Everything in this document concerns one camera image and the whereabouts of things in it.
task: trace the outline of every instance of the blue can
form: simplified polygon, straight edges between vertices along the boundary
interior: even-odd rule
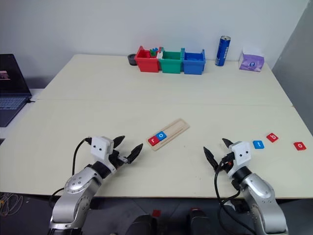
[[[223,66],[227,56],[228,48],[230,44],[230,37],[221,36],[219,50],[216,55],[215,65]]]

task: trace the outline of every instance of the floor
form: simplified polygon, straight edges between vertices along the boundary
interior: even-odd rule
[[[294,200],[280,204],[288,223],[290,235],[313,234],[313,199]],[[218,203],[214,199],[96,199],[83,227],[85,235],[124,235],[130,224],[140,215],[153,210],[161,210],[158,217],[159,234],[186,234],[186,216],[191,208],[201,208],[211,219],[213,235],[224,235],[216,216]],[[12,216],[0,218],[1,235],[36,235],[46,234],[52,209],[46,198],[24,196],[21,209]],[[238,214],[245,223],[252,226],[247,214]],[[226,216],[223,221],[234,231],[244,233]]]

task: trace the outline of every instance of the purple tissue box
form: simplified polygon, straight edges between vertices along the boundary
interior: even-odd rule
[[[243,50],[239,59],[239,69],[260,72],[264,64],[264,56],[261,53],[251,53]]]

